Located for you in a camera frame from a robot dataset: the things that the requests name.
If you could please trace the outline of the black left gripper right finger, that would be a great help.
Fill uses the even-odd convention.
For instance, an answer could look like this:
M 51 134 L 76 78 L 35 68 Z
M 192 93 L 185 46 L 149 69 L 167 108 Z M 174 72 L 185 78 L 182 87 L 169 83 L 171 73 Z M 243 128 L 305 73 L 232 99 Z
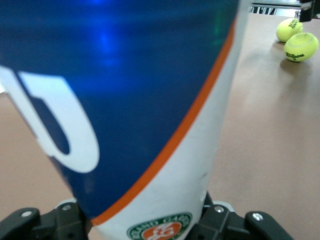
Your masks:
M 269 214 L 250 211 L 236 214 L 230 204 L 213 201 L 207 193 L 202 215 L 193 226 L 195 240 L 292 240 L 293 237 Z

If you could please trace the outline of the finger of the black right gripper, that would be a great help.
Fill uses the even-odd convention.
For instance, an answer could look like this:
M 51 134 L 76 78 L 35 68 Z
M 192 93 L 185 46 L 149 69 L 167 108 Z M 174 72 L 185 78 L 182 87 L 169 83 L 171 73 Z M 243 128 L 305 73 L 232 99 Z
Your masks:
M 313 1 L 300 1 L 300 22 L 310 22 L 312 20 Z

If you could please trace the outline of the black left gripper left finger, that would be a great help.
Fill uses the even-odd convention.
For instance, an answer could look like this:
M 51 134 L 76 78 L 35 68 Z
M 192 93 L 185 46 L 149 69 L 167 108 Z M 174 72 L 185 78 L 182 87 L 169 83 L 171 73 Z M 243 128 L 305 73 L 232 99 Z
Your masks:
M 2 240 L 86 240 L 88 222 L 75 202 L 43 215 L 37 208 L 18 209 L 0 221 Z

